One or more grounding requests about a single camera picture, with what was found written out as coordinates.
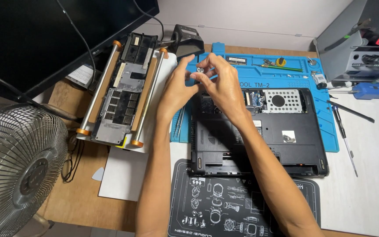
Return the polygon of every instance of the monitor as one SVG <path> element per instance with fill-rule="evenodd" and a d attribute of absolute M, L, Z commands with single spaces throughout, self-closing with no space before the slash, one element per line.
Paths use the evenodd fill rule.
<path fill-rule="evenodd" d="M 150 18 L 133 0 L 60 0 L 93 54 L 97 56 Z M 154 16 L 157 0 L 136 0 Z M 83 64 L 87 49 L 55 0 L 0 0 L 0 78 L 33 98 Z M 17 95 L 0 85 L 0 96 Z"/>

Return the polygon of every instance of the fan hub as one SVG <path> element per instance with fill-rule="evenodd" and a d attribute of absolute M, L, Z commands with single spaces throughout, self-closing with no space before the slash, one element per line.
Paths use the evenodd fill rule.
<path fill-rule="evenodd" d="M 46 171 L 48 170 L 48 160 L 41 158 L 36 160 L 26 175 L 23 177 L 20 186 L 20 192 L 23 195 L 28 195 L 34 188 L 38 187 L 42 180 L 45 178 Z"/>

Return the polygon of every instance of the blue silicone mat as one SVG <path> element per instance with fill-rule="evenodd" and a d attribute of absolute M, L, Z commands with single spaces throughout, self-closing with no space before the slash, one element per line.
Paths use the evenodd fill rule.
<path fill-rule="evenodd" d="M 283 56 L 283 55 L 255 55 L 255 54 L 225 54 L 223 43 L 213 43 L 212 51 L 216 55 L 239 57 L 247 59 L 246 65 L 233 65 L 238 70 L 239 82 L 241 88 L 309 88 L 314 98 L 315 111 L 318 117 L 318 123 L 323 138 L 324 148 L 326 152 L 338 152 L 339 143 L 337 141 L 336 127 L 333 119 L 331 105 L 326 101 L 330 99 L 327 89 L 318 90 L 314 79 L 311 76 L 311 71 L 323 72 L 321 62 L 318 58 L 313 58 L 317 64 L 311 66 L 308 63 L 307 57 Z M 198 58 L 196 57 L 188 64 L 187 70 L 195 72 L 198 62 L 205 59 L 208 53 L 204 53 Z M 302 68 L 303 72 L 292 72 L 287 70 L 263 68 L 253 66 L 252 64 L 263 64 L 263 59 L 268 59 L 275 62 L 276 59 L 284 57 L 286 59 L 285 67 Z M 187 86 L 192 86 L 194 80 L 186 82 Z M 177 136 L 175 130 L 178 122 L 178 111 L 172 120 L 171 142 L 190 142 L 190 122 L 191 122 L 191 102 L 187 103 L 182 121 L 180 136 Z"/>

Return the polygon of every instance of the hand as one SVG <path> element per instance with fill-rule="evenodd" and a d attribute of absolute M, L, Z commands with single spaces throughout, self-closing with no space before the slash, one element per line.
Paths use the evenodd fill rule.
<path fill-rule="evenodd" d="M 168 78 L 163 89 L 163 94 L 157 108 L 157 121 L 170 123 L 174 114 L 181 109 L 191 97 L 202 88 L 202 85 L 186 86 L 185 79 L 191 74 L 187 68 L 188 62 L 194 59 L 194 55 L 181 59 Z"/>
<path fill-rule="evenodd" d="M 197 67 L 204 68 L 203 73 L 192 73 L 191 78 L 201 82 L 214 104 L 238 128 L 250 119 L 251 115 L 245 107 L 242 90 L 239 86 L 238 71 L 221 56 L 210 53 Z"/>

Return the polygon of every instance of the black mouse pad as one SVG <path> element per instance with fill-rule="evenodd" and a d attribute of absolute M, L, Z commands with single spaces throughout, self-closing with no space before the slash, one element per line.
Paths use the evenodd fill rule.
<path fill-rule="evenodd" d="M 190 161 L 175 164 L 171 189 L 171 237 L 283 236 L 253 175 L 189 176 Z M 320 226 L 320 189 L 316 182 L 293 179 Z"/>

